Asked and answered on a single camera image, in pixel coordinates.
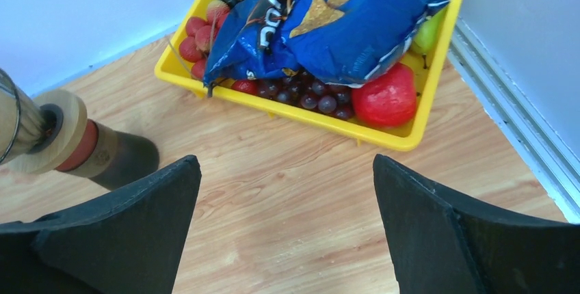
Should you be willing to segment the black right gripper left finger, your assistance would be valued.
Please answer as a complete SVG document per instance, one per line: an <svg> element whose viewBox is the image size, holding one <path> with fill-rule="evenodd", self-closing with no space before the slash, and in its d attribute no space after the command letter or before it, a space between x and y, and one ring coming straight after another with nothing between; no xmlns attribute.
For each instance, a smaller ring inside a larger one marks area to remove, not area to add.
<svg viewBox="0 0 580 294"><path fill-rule="evenodd" d="M202 173L187 155L32 222L1 225L2 293L171 293Z"/></svg>

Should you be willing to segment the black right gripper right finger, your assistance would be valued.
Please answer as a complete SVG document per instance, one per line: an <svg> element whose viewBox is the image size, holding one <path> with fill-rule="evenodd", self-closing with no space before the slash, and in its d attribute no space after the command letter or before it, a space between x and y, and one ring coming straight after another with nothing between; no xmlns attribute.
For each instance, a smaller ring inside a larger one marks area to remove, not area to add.
<svg viewBox="0 0 580 294"><path fill-rule="evenodd" d="M401 293L578 293L579 226L513 212L377 155L373 182Z"/></svg>

